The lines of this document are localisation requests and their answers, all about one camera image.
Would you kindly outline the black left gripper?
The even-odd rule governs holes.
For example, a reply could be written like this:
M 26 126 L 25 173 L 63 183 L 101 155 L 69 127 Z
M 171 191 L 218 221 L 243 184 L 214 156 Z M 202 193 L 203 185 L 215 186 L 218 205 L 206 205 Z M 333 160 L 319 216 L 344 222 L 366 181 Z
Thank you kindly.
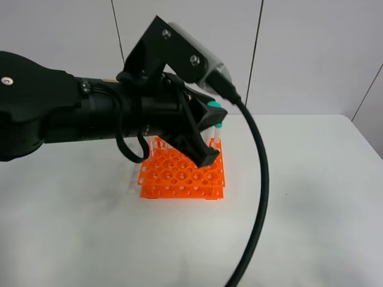
M 134 163 L 148 159 L 147 136 L 158 136 L 187 156 L 197 167 L 212 165 L 219 151 L 208 146 L 201 132 L 222 123 L 227 111 L 208 106 L 215 99 L 185 85 L 175 74 L 162 72 L 152 78 L 133 78 L 120 72 L 123 91 L 116 96 L 116 142 Z

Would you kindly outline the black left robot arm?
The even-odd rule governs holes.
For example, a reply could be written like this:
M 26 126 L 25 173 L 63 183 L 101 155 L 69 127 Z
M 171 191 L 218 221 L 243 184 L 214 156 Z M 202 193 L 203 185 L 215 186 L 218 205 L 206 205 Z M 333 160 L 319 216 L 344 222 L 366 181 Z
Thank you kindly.
M 197 167 L 219 153 L 201 132 L 227 112 L 209 97 L 163 74 L 150 88 L 130 80 L 75 77 L 23 56 L 1 52 L 1 160 L 27 156 L 44 144 L 115 139 L 130 161 L 150 155 L 148 136 L 158 136 Z

